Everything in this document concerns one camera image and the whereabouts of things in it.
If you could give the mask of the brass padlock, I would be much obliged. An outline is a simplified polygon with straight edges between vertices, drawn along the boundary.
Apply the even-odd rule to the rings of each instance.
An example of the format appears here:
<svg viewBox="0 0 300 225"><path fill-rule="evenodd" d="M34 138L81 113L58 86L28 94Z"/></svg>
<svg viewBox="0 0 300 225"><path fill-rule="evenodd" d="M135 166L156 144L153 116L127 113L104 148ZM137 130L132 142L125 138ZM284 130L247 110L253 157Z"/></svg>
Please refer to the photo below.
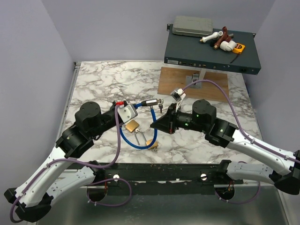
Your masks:
<svg viewBox="0 0 300 225"><path fill-rule="evenodd" d="M138 145L140 146L140 142L139 142L139 139L138 139L138 134L140 134L144 139L145 139L145 136L144 136L144 133L139 129L139 123L136 122L135 120L131 120L129 123L127 123L125 125L125 129L130 132L130 133L134 133L134 136L135 136L135 139L138 143Z"/></svg>
<svg viewBox="0 0 300 225"><path fill-rule="evenodd" d="M156 150L156 149L158 148L158 142L155 141L153 144L151 144L152 141L153 141L152 139L146 141L146 145L148 146L148 149L149 149L149 150Z"/></svg>

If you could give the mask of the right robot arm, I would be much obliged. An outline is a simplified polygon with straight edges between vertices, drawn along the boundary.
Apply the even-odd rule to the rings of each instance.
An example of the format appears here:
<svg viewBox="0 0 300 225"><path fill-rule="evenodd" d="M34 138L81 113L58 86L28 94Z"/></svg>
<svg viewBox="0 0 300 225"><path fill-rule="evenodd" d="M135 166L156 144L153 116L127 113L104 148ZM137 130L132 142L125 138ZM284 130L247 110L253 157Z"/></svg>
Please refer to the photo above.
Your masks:
<svg viewBox="0 0 300 225"><path fill-rule="evenodd" d="M151 128L173 134L179 128L202 132L209 143L246 154L258 164L229 162L216 171L218 182L255 180L274 185L291 195L300 193L300 153L282 150L246 134L236 125L217 118L217 110L208 101L197 100L192 112L176 110L171 104L165 115L151 123Z"/></svg>

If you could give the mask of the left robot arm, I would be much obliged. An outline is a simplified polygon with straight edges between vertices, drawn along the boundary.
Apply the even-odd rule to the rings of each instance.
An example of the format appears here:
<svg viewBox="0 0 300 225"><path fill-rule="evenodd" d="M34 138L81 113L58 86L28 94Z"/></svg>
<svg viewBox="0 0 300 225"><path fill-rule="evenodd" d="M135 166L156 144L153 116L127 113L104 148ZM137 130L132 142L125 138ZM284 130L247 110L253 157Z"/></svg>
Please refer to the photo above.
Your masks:
<svg viewBox="0 0 300 225"><path fill-rule="evenodd" d="M36 222L50 211L52 202L63 192L79 185L101 184L104 174L100 170L114 165L119 157L120 134L117 134L117 152L112 162L99 165L80 161L79 158L104 132L113 127L119 128L136 116L135 113L127 116L127 112L127 108L116 103L113 103L110 110L105 113L101 112L96 102L84 103L75 113L74 124L62 133L39 169L21 186L5 191L5 198L12 204L11 222L14 224L22 221ZM89 172L59 187L55 184L56 179L73 163L83 165Z"/></svg>

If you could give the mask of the white pipe elbow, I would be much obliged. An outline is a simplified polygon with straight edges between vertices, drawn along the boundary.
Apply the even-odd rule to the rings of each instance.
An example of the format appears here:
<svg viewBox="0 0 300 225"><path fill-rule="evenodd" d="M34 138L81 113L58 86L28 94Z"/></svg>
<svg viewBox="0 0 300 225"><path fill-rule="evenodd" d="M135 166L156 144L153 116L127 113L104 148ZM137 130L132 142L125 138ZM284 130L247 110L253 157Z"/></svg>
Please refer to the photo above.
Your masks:
<svg viewBox="0 0 300 225"><path fill-rule="evenodd" d="M220 44L220 49L226 52L232 52L234 48L236 47L237 43L234 42L233 40L230 40L229 42L223 41Z"/></svg>

